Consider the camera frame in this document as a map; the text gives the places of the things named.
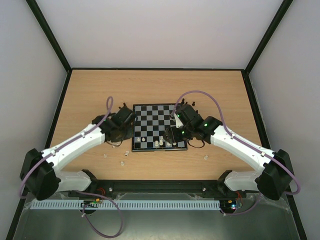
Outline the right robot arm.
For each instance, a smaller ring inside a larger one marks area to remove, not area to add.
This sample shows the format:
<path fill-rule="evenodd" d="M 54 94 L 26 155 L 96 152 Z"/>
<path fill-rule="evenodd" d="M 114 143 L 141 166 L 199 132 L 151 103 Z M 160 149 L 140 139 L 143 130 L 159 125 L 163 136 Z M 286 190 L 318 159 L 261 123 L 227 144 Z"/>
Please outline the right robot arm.
<path fill-rule="evenodd" d="M 288 189 L 294 174 L 288 166 L 290 156 L 286 151 L 259 146 L 213 116 L 202 118 L 189 104 L 174 109 L 170 117 L 174 119 L 175 126 L 168 127 L 163 136 L 170 144 L 197 139 L 228 151 L 252 167 L 253 170 L 247 172 L 225 171 L 218 183 L 218 191 L 222 195 L 251 191 L 277 201 Z"/>

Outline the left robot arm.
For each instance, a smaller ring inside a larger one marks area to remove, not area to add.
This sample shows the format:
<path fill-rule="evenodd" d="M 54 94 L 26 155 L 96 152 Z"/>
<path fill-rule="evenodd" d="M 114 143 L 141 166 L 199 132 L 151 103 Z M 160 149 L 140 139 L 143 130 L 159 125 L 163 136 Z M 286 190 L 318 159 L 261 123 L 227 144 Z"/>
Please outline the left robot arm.
<path fill-rule="evenodd" d="M 72 172 L 63 168 L 91 148 L 130 139 L 135 118 L 134 112 L 123 106 L 110 116 L 97 116 L 82 131 L 56 146 L 42 151 L 31 149 L 25 155 L 20 172 L 22 188 L 39 201 L 57 192 L 94 193 L 98 180 L 89 170 Z"/>

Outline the black and silver chessboard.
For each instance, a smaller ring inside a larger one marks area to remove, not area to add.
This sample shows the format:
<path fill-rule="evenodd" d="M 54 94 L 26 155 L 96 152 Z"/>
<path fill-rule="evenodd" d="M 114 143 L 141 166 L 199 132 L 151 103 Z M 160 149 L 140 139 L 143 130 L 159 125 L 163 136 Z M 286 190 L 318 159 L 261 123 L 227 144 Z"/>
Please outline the black and silver chessboard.
<path fill-rule="evenodd" d="M 135 121 L 133 123 L 132 152 L 154 152 L 154 151 L 186 151 L 186 141 L 180 141 L 173 146 L 164 139 L 166 128 L 175 127 L 176 123 L 170 114 L 174 103 L 134 104 L 133 112 Z"/>

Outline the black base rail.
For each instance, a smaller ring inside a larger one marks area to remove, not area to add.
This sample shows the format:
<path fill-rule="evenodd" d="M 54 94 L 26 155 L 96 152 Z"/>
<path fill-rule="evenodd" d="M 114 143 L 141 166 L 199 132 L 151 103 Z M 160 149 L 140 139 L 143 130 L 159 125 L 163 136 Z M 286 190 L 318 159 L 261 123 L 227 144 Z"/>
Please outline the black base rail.
<path fill-rule="evenodd" d="M 97 186 L 112 193 L 223 192 L 219 180 L 99 180 Z"/>

